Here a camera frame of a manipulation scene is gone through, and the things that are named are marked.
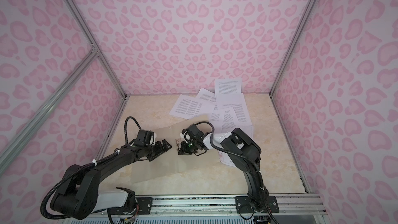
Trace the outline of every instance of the diagonal metal bar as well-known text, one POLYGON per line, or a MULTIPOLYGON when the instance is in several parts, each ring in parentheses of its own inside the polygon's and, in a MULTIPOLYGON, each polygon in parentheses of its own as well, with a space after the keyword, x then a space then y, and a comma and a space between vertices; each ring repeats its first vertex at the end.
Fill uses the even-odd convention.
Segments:
POLYGON ((76 3, 74 0, 64 0, 65 4, 67 5, 69 11, 75 18, 77 24, 80 26, 85 38, 87 41, 92 45, 93 48, 96 48, 99 53, 99 61, 101 64, 104 66, 105 71, 107 72, 108 76, 110 77, 112 83, 115 85, 119 93, 122 95, 123 98, 126 97, 126 93, 124 92, 122 85, 120 84, 120 81, 117 79, 115 73, 113 72, 111 66, 109 65, 108 61, 106 60, 101 47, 98 45, 97 41, 94 38, 94 35, 92 34, 90 28, 88 27, 87 22, 84 20, 83 15, 81 14, 79 8, 77 7, 76 3))
POLYGON ((308 3, 304 9, 304 12, 302 14, 302 17, 300 19, 300 22, 297 25, 296 32, 293 35, 293 39, 289 44, 289 47, 287 49, 286 55, 283 58, 283 62, 281 64, 281 67, 279 68, 279 71, 276 75, 275 82, 273 83, 271 87, 271 91, 269 95, 272 97, 274 94, 276 87, 278 86, 279 82, 281 81, 281 77, 283 75, 283 72, 285 71, 287 62, 290 60, 291 56, 293 55, 293 51, 295 50, 297 43, 300 40, 301 34, 304 32, 305 26, 307 25, 308 20, 311 18, 311 14, 314 11, 316 4, 318 3, 319 0, 308 0, 308 3))
POLYGON ((81 75, 90 66, 95 58, 99 58, 96 49, 93 49, 87 54, 83 61, 75 68, 75 70, 64 80, 64 82, 57 88, 55 93, 47 99, 42 107, 36 112, 35 116, 26 124, 24 129, 18 133, 10 142, 3 154, 0 155, 0 177, 14 159, 20 154, 24 147, 28 144, 32 136, 38 129, 46 122, 47 118, 59 105, 63 98, 68 94, 70 89, 75 85, 81 75))

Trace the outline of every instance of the beige marble surface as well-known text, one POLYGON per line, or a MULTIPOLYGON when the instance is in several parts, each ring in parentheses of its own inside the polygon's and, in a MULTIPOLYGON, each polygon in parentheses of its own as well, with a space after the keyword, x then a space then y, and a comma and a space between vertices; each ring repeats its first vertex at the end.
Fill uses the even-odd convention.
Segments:
MULTIPOLYGON (((184 119, 169 115, 178 95, 131 96, 118 123, 115 135, 106 155, 124 144, 124 120, 128 116, 137 119, 143 129, 154 130, 167 127, 184 119)), ((254 126, 254 141, 261 148, 261 172, 264 184, 270 193, 304 193, 281 126, 276 117, 269 95, 245 95, 250 118, 254 126)), ((129 140, 138 131, 133 121, 128 124, 129 140)), ((129 166, 139 166, 139 162, 129 166)), ((243 173, 221 162, 209 167, 192 169, 173 175, 131 183, 126 166, 100 184, 100 190, 115 187, 132 189, 137 195, 174 194, 245 194, 247 184, 243 173)))

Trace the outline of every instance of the wall panel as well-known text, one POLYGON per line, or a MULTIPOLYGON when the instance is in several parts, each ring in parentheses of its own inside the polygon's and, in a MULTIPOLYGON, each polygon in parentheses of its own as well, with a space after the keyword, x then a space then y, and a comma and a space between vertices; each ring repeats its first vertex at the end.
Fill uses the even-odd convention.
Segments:
POLYGON ((91 49, 62 0, 1 0, 0 153, 91 49))
POLYGON ((90 163, 97 155, 120 103, 94 60, 0 178, 0 222, 51 223, 39 211, 43 197, 69 166, 90 163))
POLYGON ((308 0, 75 0, 127 93, 269 92, 308 0))
POLYGON ((320 0, 274 100, 333 223, 398 222, 398 0, 320 0))

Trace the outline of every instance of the pink patterned wallpaper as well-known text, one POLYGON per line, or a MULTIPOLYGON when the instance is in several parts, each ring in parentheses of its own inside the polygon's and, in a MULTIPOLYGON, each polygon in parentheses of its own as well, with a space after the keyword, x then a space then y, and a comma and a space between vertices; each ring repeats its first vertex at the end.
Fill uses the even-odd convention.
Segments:
POLYGON ((1 0, 0 154, 90 49, 62 0, 1 0))
POLYGON ((40 203, 67 167, 92 161, 121 102, 95 60, 0 178, 1 223, 51 223, 40 203))
POLYGON ((127 93, 269 92, 308 0, 75 0, 127 93))
POLYGON ((276 103, 332 223, 398 222, 398 0, 320 0, 276 103))

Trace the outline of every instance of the stack of papers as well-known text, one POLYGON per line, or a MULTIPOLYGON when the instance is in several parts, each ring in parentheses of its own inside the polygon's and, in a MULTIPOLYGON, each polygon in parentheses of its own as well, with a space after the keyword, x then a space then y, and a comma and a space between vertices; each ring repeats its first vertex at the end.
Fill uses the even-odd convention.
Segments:
MULTIPOLYGON (((241 78, 217 79, 215 93, 201 88, 195 98, 180 95, 170 115, 191 119, 206 114, 215 128, 215 133, 226 133, 240 128, 253 139, 253 125, 241 85, 241 78)), ((235 167, 226 153, 218 154, 222 163, 235 167)))

